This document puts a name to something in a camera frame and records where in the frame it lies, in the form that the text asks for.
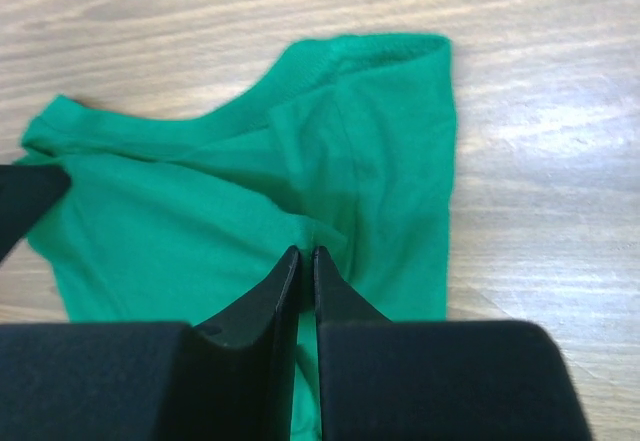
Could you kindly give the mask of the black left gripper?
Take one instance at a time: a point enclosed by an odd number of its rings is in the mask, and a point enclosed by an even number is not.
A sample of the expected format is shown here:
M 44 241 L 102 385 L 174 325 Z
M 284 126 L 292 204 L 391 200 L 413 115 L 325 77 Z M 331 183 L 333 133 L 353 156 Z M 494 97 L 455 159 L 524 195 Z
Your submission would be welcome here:
M 70 186 L 71 178 L 58 166 L 1 166 L 1 260 Z

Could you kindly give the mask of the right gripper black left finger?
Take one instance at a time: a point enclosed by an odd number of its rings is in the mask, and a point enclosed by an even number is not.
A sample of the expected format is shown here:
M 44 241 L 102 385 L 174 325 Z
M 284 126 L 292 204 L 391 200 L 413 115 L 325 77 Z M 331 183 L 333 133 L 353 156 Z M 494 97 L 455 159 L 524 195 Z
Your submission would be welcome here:
M 286 440 L 300 253 L 198 324 L 5 324 L 5 440 Z

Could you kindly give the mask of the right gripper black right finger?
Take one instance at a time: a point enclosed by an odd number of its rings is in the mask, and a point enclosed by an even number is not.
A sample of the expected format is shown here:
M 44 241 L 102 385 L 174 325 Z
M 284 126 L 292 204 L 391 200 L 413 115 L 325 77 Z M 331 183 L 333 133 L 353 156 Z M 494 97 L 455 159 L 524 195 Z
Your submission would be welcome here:
M 313 255 L 327 440 L 588 440 L 560 350 L 520 320 L 394 322 Z

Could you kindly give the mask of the green t-shirt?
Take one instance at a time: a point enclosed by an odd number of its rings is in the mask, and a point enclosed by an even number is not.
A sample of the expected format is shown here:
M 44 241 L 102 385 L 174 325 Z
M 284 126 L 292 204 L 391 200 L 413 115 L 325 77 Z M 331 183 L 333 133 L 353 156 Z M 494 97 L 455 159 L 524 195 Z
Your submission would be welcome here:
M 284 251 L 328 249 L 397 320 L 447 310 L 457 115 L 452 44 L 389 33 L 289 46 L 248 91 L 190 120 L 56 97 L 18 167 L 69 190 L 27 239 L 73 322 L 197 324 Z

